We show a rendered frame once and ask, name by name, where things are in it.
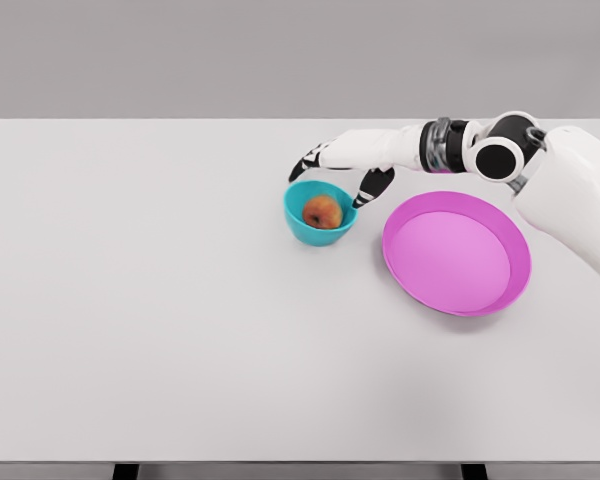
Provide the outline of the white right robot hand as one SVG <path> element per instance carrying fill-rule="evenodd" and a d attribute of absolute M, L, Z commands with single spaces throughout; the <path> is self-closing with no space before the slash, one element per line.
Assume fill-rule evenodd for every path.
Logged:
<path fill-rule="evenodd" d="M 306 153 L 293 167 L 288 181 L 294 182 L 314 168 L 365 170 L 352 201 L 352 207 L 359 209 L 377 199 L 393 182 L 395 160 L 391 149 L 399 138 L 399 130 L 348 130 Z"/>

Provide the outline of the red yellow apple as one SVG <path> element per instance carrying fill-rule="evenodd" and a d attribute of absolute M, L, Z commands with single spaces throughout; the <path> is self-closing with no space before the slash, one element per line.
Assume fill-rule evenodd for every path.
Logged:
<path fill-rule="evenodd" d="M 318 195 L 309 199 L 302 210 L 303 221 L 312 228 L 333 230 L 341 226 L 343 211 L 336 199 Z"/>

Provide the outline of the blue bowl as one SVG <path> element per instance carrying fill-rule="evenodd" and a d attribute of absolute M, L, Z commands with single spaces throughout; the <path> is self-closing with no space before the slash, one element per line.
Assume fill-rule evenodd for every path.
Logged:
<path fill-rule="evenodd" d="M 302 219 L 305 203 L 318 195 L 329 195 L 336 199 L 343 211 L 343 221 L 339 228 L 333 230 L 315 229 Z M 284 215 L 287 225 L 294 237 L 310 246 L 328 246 L 342 238 L 358 218 L 358 211 L 353 206 L 354 199 L 340 187 L 318 180 L 305 180 L 292 183 L 283 196 Z"/>

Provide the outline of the pink plate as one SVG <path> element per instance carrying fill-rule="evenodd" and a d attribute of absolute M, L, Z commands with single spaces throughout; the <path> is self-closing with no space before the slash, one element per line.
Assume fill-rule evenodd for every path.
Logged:
<path fill-rule="evenodd" d="M 486 316 L 525 292 L 528 243 L 496 206 L 468 194 L 416 195 L 389 215 L 382 233 L 386 266 L 421 304 L 455 316 Z"/>

